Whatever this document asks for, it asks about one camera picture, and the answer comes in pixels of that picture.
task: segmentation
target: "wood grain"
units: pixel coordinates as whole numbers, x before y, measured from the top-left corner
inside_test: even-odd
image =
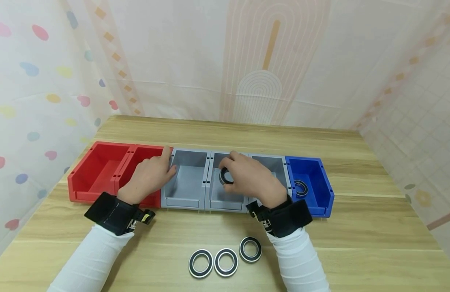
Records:
[[[357,132],[114,116],[93,141],[321,157],[335,201],[329,219],[307,230],[333,291],[450,291],[450,262]],[[74,162],[81,159],[86,150]],[[0,291],[45,291],[92,223],[68,200],[66,175],[0,258]],[[199,248],[263,245],[256,264],[192,279]],[[275,252],[248,215],[158,210],[115,262],[105,291],[283,291]]]

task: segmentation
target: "right hand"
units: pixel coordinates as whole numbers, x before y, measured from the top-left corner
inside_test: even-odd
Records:
[[[234,180],[233,184],[224,185],[226,193],[242,193],[257,198],[269,209],[286,202],[286,188],[259,161],[231,151],[230,157],[220,161],[219,168],[224,167]]]

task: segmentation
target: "white sleeve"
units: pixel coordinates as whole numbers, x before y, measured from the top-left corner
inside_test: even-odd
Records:
[[[277,238],[267,233],[277,251],[280,274],[289,292],[330,292],[317,252],[304,228]]]
[[[64,265],[47,292],[99,292],[133,232],[116,236],[95,225]]]

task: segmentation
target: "wrist strap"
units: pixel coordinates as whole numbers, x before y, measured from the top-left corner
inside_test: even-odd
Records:
[[[267,233],[275,237],[285,237],[292,234],[298,228],[312,222],[312,216],[305,200],[293,203],[290,196],[286,202],[269,209],[259,206],[256,201],[246,206],[251,217],[262,222]]]
[[[84,216],[120,236],[132,232],[138,221],[149,224],[154,218],[155,212],[149,209],[142,211],[139,209],[139,205],[129,205],[117,197],[103,192]]]

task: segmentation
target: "hand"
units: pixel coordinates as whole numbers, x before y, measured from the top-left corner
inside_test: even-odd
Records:
[[[286,188],[259,161],[231,151],[230,157],[225,157],[220,162],[219,168],[224,167],[234,180],[233,184],[224,185],[226,193],[242,193],[245,196],[255,197],[269,209],[287,200]]]
[[[139,204],[149,194],[163,187],[176,173],[176,165],[169,169],[170,147],[161,156],[145,159],[136,166],[130,181],[118,191],[118,199],[130,205]]]

